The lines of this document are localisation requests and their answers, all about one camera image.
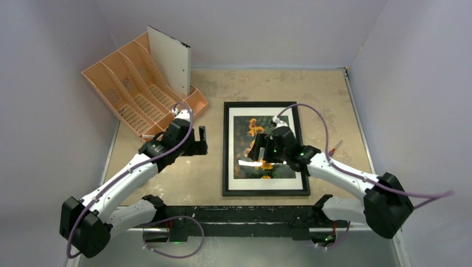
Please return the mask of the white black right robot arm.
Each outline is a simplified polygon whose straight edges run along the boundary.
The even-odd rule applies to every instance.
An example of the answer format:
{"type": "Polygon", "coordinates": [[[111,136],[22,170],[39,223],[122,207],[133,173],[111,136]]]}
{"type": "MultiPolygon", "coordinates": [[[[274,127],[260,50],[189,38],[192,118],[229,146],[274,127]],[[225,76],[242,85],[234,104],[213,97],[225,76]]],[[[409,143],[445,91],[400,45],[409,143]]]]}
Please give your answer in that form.
{"type": "Polygon", "coordinates": [[[258,133],[248,157],[266,163],[285,163],[293,171],[329,182],[354,197],[343,199],[324,195],[313,206],[313,221],[326,226],[343,220],[365,224],[379,236],[391,239],[414,211],[396,176],[369,174],[347,167],[342,172],[335,160],[310,145],[302,145],[287,126],[277,127],[272,134],[258,133]]]}

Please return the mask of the black sunflower photo frame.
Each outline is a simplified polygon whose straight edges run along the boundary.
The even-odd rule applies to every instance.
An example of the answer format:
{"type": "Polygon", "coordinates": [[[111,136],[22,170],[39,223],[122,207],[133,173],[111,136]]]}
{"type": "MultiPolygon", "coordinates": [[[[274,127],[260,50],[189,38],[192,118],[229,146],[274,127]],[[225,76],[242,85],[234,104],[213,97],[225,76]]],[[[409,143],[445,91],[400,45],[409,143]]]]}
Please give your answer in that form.
{"type": "Polygon", "coordinates": [[[302,141],[298,108],[291,101],[225,102],[223,115],[223,178],[225,197],[308,196],[305,174],[276,161],[270,142],[272,118],[278,115],[302,141]]]}

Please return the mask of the white binder board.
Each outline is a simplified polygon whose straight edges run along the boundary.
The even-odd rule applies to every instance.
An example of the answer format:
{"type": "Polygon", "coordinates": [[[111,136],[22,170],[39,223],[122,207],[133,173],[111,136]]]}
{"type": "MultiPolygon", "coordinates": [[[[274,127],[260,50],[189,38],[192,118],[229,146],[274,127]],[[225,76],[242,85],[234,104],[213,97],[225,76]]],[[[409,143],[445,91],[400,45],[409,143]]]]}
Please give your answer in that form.
{"type": "Polygon", "coordinates": [[[191,47],[148,25],[150,54],[167,85],[180,97],[190,95],[191,47]]]}

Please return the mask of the peach plastic file organizer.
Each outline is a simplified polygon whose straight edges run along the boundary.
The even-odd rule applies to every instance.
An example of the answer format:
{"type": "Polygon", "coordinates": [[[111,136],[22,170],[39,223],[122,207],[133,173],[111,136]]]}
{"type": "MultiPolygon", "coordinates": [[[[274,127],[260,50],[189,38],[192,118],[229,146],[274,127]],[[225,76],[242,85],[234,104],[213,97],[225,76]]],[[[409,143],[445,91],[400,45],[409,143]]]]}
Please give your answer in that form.
{"type": "Polygon", "coordinates": [[[150,54],[148,34],[144,33],[119,50],[82,72],[111,112],[142,140],[156,135],[173,120],[172,109],[185,102],[194,117],[204,114],[209,105],[197,88],[182,98],[165,82],[150,54]]]}

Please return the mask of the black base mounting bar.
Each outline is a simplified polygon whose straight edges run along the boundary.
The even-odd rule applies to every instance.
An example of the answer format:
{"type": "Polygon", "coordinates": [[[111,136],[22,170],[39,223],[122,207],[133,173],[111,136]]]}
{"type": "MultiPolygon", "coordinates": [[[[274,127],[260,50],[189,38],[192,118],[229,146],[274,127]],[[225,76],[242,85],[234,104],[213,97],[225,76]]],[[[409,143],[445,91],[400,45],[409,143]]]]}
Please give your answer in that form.
{"type": "Polygon", "coordinates": [[[146,226],[169,228],[170,241],[189,237],[291,238],[311,240],[310,230],[347,226],[343,220],[331,221],[317,205],[302,206],[167,206],[146,226]]]}

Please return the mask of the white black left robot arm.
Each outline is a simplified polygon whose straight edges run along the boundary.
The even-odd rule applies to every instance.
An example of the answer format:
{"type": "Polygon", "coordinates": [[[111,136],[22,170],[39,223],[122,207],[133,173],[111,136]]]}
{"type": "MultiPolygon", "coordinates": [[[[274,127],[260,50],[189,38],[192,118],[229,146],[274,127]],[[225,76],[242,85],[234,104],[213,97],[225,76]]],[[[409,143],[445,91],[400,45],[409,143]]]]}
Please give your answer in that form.
{"type": "Polygon", "coordinates": [[[93,258],[110,240],[139,225],[158,228],[188,216],[169,212],[169,206],[153,195],[125,208],[119,205],[138,187],[162,172],[180,156],[206,155],[206,129],[193,128],[193,119],[177,116],[169,127],[144,142],[132,159],[93,192],[73,196],[61,207],[60,235],[66,239],[66,256],[93,258]]]}

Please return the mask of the aluminium rail frame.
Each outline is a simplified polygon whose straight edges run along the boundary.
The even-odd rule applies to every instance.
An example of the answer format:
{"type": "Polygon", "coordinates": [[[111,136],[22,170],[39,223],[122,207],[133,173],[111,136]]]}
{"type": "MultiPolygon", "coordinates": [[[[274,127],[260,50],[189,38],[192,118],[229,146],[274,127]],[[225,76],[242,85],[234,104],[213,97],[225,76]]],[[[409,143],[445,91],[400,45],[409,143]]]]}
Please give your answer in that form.
{"type": "Polygon", "coordinates": [[[95,192],[81,199],[68,198],[61,208],[60,234],[67,249],[92,258],[109,241],[139,225],[169,225],[170,237],[185,241],[190,235],[229,237],[291,237],[308,240],[313,225],[336,221],[368,225],[379,236],[392,239],[414,206],[396,176],[363,173],[337,164],[328,151],[303,145],[301,133],[275,117],[273,134],[255,138],[249,153],[254,159],[260,148],[271,163],[287,162],[305,176],[313,176],[349,191],[352,199],[322,196],[314,205],[302,206],[168,206],[161,198],[146,195],[133,206],[119,208],[123,198],[141,182],[157,175],[180,156],[205,155],[205,128],[194,137],[196,109],[188,104],[173,110],[170,128],[145,142],[129,164],[95,192]]]}

